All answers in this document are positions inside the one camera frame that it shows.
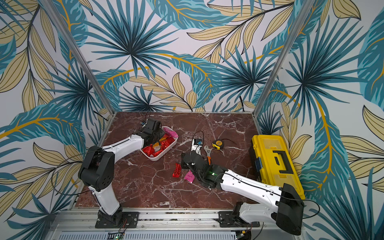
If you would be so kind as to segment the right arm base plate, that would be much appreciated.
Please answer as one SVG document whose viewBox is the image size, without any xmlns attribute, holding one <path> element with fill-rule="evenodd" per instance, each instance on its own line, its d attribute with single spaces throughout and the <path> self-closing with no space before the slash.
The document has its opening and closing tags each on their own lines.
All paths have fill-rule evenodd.
<svg viewBox="0 0 384 240">
<path fill-rule="evenodd" d="M 221 228 L 258 228 L 261 225 L 260 222 L 247 223 L 232 211 L 219 211 L 216 221 L 220 224 Z"/>
</svg>

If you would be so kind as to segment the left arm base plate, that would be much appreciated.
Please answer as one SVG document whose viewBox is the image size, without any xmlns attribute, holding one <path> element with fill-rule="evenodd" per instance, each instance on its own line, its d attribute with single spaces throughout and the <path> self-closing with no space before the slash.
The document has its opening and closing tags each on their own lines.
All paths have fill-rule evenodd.
<svg viewBox="0 0 384 240">
<path fill-rule="evenodd" d="M 101 210 L 98 212 L 98 218 L 95 225 L 96 229 L 135 229 L 138 224 L 139 212 L 116 212 L 109 216 Z"/>
</svg>

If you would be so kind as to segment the white plastic storage box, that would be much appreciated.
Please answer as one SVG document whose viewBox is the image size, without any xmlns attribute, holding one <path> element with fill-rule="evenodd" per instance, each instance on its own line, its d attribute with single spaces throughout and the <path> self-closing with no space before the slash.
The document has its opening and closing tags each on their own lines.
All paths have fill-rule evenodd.
<svg viewBox="0 0 384 240">
<path fill-rule="evenodd" d="M 166 128 L 170 128 L 170 127 L 168 127 L 168 126 L 163 126 L 162 127 L 162 130 L 165 132 L 165 134 L 167 134 L 167 132 L 166 132 Z M 140 149 L 140 152 L 142 153 L 142 154 L 144 154 L 144 156 L 145 157 L 147 157 L 149 160 L 151 160 L 151 161 L 153 161 L 153 162 L 156 162 L 156 161 L 158 161 L 159 159 L 161 159 L 166 153 L 168 153 L 175 145 L 176 145 L 176 143 L 177 143 L 177 141 L 178 141 L 178 138 L 174 138 L 175 139 L 175 142 L 173 142 L 172 144 L 171 144 L 171 146 L 169 147 L 169 148 L 167 148 L 164 152 L 162 152 L 160 155 L 158 155 L 157 157 L 154 157 L 154 158 L 150 158 L 150 157 L 147 157 L 142 151 L 141 151 L 141 149 Z"/>
</svg>

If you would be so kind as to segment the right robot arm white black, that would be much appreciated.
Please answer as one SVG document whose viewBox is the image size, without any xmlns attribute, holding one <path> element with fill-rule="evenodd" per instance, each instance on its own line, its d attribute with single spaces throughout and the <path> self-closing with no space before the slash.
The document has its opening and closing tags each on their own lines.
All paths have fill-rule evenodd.
<svg viewBox="0 0 384 240">
<path fill-rule="evenodd" d="M 293 186 L 271 186 L 219 165 L 209 165 L 196 151 L 182 154 L 182 166 L 187 167 L 205 188 L 235 193 L 263 206 L 257 209 L 251 204 L 237 204 L 234 215 L 242 222 L 274 223 L 288 234 L 301 235 L 305 205 Z"/>
</svg>

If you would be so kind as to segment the pink tea bag packet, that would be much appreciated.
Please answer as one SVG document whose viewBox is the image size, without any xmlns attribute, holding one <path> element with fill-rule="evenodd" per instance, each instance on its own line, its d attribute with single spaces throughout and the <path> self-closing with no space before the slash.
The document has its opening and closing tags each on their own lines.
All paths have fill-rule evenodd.
<svg viewBox="0 0 384 240">
<path fill-rule="evenodd" d="M 192 184 L 195 180 L 195 176 L 191 171 L 188 171 L 188 173 L 185 175 L 184 180 L 188 183 Z"/>
</svg>

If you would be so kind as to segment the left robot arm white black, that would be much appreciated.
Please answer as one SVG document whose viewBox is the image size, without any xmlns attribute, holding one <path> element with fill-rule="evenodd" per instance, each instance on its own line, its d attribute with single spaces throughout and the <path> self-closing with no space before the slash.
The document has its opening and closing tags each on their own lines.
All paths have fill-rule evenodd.
<svg viewBox="0 0 384 240">
<path fill-rule="evenodd" d="M 78 177 L 96 197 L 100 207 L 98 219 L 105 221 L 108 227 L 118 227 L 124 223 L 123 208 L 112 187 L 115 163 L 135 151 L 155 144 L 164 134 L 160 121 L 148 119 L 129 137 L 109 146 L 93 146 L 87 151 Z"/>
</svg>

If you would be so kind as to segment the small red tea bag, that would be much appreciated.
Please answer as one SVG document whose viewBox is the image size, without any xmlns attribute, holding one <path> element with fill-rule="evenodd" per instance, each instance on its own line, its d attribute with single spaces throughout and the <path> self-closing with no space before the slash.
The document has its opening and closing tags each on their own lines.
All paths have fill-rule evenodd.
<svg viewBox="0 0 384 240">
<path fill-rule="evenodd" d="M 179 178 L 182 172 L 182 167 L 180 164 L 175 163 L 175 170 L 173 172 L 173 178 Z"/>
</svg>

